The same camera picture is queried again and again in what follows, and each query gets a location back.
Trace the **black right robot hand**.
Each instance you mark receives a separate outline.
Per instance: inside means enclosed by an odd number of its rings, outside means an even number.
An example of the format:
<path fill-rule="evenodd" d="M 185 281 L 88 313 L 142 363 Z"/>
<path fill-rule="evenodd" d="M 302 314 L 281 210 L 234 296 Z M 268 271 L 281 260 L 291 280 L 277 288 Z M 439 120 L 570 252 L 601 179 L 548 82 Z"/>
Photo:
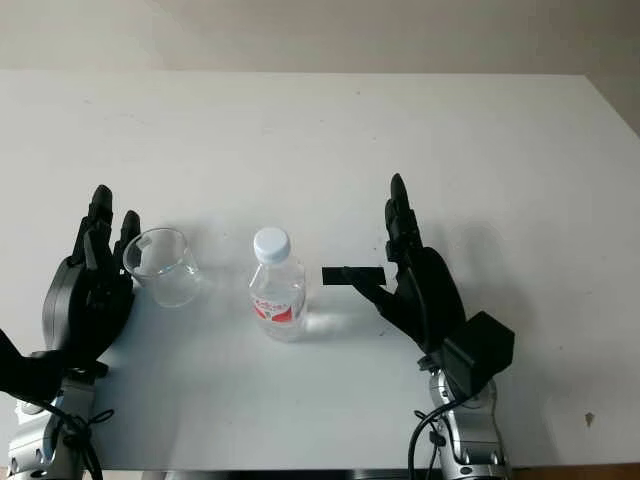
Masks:
<path fill-rule="evenodd" d="M 422 242 L 415 212 L 400 174 L 393 175 L 385 204 L 387 260 L 397 266 L 396 290 L 384 290 L 362 268 L 344 267 L 349 284 L 380 315 L 435 356 L 445 338 L 466 321 L 456 284 L 443 257 Z"/>

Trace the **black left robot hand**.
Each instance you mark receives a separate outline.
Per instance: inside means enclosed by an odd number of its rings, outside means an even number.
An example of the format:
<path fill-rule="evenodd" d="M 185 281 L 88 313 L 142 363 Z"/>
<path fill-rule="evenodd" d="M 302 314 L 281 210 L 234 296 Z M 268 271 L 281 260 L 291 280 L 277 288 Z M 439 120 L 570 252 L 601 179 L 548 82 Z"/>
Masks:
<path fill-rule="evenodd" d="M 128 211 L 111 246 L 112 200 L 107 186 L 96 188 L 73 251 L 59 265 L 44 301 L 46 349 L 71 368 L 97 361 L 124 328 L 134 301 L 123 254 L 140 233 L 140 218 Z"/>

